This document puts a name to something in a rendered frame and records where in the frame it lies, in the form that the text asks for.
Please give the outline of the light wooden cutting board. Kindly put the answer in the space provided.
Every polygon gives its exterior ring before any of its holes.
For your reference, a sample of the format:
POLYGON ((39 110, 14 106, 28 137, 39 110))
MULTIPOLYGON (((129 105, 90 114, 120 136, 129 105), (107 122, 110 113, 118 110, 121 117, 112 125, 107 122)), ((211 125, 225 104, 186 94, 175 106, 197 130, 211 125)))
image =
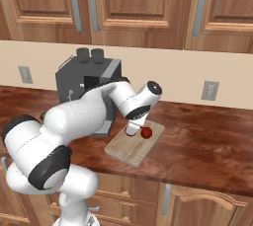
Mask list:
POLYGON ((138 167, 162 135, 165 127, 148 120, 145 127, 152 131, 150 138, 143 138, 139 130, 134 136, 125 133, 125 127, 105 147, 105 153, 131 166, 138 167))

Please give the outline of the grey wall socket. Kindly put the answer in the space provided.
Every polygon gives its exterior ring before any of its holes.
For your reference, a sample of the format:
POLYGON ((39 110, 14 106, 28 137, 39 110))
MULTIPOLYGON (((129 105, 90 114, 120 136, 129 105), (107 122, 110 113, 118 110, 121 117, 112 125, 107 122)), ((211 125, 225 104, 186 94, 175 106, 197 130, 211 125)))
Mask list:
POLYGON ((214 81, 206 81, 204 83, 202 99, 207 101, 214 101, 216 98, 219 83, 214 81))
POLYGON ((32 84, 33 78, 28 66, 19 66, 19 72, 23 83, 32 84))

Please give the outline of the wooden wall cupboard door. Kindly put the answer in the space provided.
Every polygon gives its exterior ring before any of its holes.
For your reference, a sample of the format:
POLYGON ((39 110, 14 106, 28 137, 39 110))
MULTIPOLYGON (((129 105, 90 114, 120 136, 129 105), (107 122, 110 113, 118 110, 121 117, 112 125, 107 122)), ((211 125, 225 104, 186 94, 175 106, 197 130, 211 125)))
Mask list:
POLYGON ((181 49, 191 0, 96 0, 97 45, 181 49))
POLYGON ((0 0, 0 39, 91 42, 88 0, 78 0, 83 31, 75 27, 71 0, 0 0))
POLYGON ((253 0, 206 0, 201 32, 193 36, 198 0, 191 0, 185 48, 253 53, 253 0))

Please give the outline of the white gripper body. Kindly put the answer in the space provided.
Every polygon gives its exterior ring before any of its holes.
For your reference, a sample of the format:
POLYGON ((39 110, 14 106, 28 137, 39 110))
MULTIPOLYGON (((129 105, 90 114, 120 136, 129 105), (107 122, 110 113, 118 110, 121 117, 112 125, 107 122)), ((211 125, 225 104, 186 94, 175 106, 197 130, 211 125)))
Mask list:
POLYGON ((139 123, 129 121, 126 126, 126 134, 128 136, 134 136, 141 129, 141 125, 139 123))

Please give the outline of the grey coffee machine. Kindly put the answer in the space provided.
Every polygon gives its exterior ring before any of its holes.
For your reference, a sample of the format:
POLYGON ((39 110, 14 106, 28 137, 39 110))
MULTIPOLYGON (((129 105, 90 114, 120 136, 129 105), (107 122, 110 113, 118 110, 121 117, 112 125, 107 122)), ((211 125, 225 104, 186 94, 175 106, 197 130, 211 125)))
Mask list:
POLYGON ((60 105, 45 122, 58 121, 53 128, 70 139, 108 137, 118 109, 109 91, 122 78, 121 61, 105 58, 101 48, 78 48, 55 78, 60 105))

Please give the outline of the wooden base cupboard door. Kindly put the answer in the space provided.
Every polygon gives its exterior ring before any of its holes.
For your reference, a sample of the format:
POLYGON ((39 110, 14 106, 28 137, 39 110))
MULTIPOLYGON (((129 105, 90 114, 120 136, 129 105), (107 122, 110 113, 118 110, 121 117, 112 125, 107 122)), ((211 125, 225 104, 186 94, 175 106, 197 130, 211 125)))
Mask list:
POLYGON ((160 185, 156 226, 253 226, 253 197, 171 185, 162 215, 166 184, 160 185))

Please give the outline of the wooden drawer front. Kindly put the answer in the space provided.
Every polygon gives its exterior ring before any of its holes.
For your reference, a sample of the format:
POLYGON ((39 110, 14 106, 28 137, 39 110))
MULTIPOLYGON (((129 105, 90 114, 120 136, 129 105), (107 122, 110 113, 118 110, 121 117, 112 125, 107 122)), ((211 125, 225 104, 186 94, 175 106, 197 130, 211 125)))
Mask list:
POLYGON ((156 226, 159 183, 98 174, 99 187, 87 200, 101 226, 156 226))

